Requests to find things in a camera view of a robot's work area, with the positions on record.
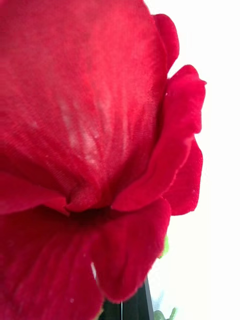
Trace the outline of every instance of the white wall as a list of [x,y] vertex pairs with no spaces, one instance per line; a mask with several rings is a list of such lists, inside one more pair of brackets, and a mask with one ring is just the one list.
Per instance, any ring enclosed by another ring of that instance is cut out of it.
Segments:
[[176,320],[240,319],[238,1],[145,3],[152,14],[170,16],[178,30],[180,56],[170,74],[192,64],[207,81],[197,136],[204,157],[199,204],[193,213],[172,217],[169,256],[153,267],[152,292],[156,295],[161,286],[166,290],[165,299],[179,308]]

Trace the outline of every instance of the rose petal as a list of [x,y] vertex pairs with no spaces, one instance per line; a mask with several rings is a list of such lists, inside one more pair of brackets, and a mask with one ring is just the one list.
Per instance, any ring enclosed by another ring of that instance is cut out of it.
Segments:
[[68,210],[109,205],[157,138],[167,62],[147,7],[11,0],[0,29],[5,171],[64,195]]
[[143,284],[164,249],[171,215],[162,198],[106,224],[92,246],[93,263],[104,295],[121,302]]
[[179,56],[179,37],[173,21],[165,14],[156,14],[153,16],[156,27],[164,42],[167,52],[167,70],[171,68]]
[[148,168],[140,179],[116,197],[113,209],[142,208],[170,188],[177,171],[188,158],[194,133],[201,130],[205,84],[189,65],[169,79],[162,107],[161,134]]
[[24,211],[47,202],[49,207],[67,214],[64,210],[66,200],[55,191],[5,172],[0,173],[0,185],[0,215]]
[[195,139],[192,141],[189,156],[176,174],[170,189],[163,195],[171,206],[173,216],[194,211],[199,200],[203,155]]
[[2,318],[92,320],[103,303],[88,255],[94,232],[45,207],[0,223]]

